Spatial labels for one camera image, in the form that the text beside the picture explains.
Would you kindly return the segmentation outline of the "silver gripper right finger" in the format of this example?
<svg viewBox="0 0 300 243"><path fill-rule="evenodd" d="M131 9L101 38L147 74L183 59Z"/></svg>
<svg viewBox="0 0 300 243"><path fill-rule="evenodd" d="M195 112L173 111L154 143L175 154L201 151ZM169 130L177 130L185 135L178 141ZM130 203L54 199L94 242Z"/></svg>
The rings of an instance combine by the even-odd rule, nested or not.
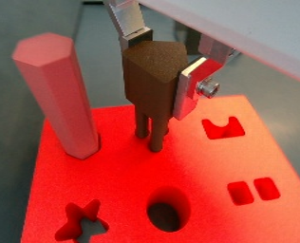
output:
<svg viewBox="0 0 300 243"><path fill-rule="evenodd" d="M173 108L173 117L182 120L195 108L201 97L211 98L219 89L219 83L213 80L213 74L237 56L237 51L202 34L198 51L202 56L182 70L178 78L178 88Z"/></svg>

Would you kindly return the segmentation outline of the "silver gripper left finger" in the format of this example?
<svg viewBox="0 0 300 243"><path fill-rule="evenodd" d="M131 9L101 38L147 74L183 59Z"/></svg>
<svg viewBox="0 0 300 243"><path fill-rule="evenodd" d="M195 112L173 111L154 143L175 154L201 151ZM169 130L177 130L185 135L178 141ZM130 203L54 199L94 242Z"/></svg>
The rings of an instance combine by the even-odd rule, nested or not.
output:
<svg viewBox="0 0 300 243"><path fill-rule="evenodd" d="M121 50L153 40L153 29L143 22L137 0L103 0L118 33Z"/></svg>

